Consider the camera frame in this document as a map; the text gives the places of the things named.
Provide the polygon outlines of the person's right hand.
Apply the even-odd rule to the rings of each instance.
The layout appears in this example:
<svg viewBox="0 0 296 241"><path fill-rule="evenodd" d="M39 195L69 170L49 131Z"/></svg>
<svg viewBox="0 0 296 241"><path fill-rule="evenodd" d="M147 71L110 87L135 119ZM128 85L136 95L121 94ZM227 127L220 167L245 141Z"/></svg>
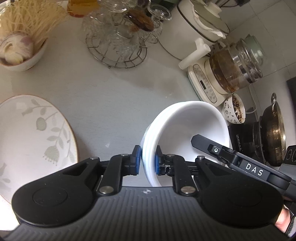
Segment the person's right hand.
<svg viewBox="0 0 296 241"><path fill-rule="evenodd" d="M295 235L295 215L287 208L283 207L275 226L288 237Z"/></svg>

